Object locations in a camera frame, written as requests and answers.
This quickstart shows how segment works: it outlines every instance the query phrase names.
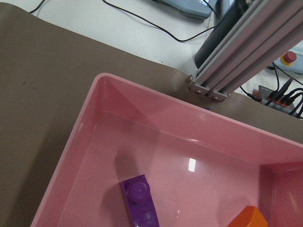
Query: purple block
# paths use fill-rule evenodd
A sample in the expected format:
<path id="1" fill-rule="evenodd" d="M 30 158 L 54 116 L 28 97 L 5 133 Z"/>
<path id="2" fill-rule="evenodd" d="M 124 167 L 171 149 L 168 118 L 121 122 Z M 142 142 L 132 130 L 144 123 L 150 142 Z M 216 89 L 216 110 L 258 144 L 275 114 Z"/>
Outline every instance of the purple block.
<path id="1" fill-rule="evenodd" d="M 120 183 L 132 227 L 159 227 L 157 213 L 152 202 L 150 186 L 145 175 Z"/>

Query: black cylinder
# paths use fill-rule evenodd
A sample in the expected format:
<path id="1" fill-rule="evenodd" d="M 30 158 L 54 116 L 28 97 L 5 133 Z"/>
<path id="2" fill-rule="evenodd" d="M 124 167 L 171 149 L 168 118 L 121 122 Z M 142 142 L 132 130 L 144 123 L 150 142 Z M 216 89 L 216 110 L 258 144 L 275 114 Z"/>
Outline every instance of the black cylinder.
<path id="1" fill-rule="evenodd" d="M 221 18 L 220 22 L 196 53 L 195 64 L 197 68 L 199 68 L 203 62 L 205 62 L 208 56 L 224 39 L 227 33 L 232 29 L 232 27 L 237 23 L 247 9 L 248 5 L 245 3 L 245 0 L 235 0 L 232 3 L 227 12 Z"/>

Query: orange block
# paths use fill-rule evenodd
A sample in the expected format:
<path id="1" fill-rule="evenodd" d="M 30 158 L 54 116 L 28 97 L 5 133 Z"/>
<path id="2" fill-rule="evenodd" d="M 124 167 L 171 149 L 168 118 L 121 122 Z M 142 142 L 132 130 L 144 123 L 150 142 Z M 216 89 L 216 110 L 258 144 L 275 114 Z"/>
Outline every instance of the orange block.
<path id="1" fill-rule="evenodd" d="M 227 227 L 268 227 L 268 223 L 257 207 L 246 206 Z"/>

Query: pink plastic tray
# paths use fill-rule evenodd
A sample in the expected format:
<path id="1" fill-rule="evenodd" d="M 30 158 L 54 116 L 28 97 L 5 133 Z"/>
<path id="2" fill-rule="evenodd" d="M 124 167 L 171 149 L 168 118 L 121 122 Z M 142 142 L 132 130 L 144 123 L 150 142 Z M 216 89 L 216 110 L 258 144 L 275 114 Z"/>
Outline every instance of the pink plastic tray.
<path id="1" fill-rule="evenodd" d="M 303 146 L 104 73 L 33 227 L 130 226 L 118 183 L 146 174 L 163 227 L 225 227 L 247 205 L 303 226 Z"/>

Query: brown mat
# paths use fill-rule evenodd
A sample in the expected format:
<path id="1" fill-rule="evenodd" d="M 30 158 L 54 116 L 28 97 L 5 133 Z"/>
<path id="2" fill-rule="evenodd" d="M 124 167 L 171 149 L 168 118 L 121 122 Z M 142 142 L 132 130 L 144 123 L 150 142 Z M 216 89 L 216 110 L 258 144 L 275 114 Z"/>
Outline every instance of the brown mat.
<path id="1" fill-rule="evenodd" d="M 102 72 L 303 143 L 298 119 L 236 93 L 222 103 L 201 99 L 178 70 L 6 3 L 0 3 L 0 57 L 0 226 L 30 225 L 89 87 Z"/>

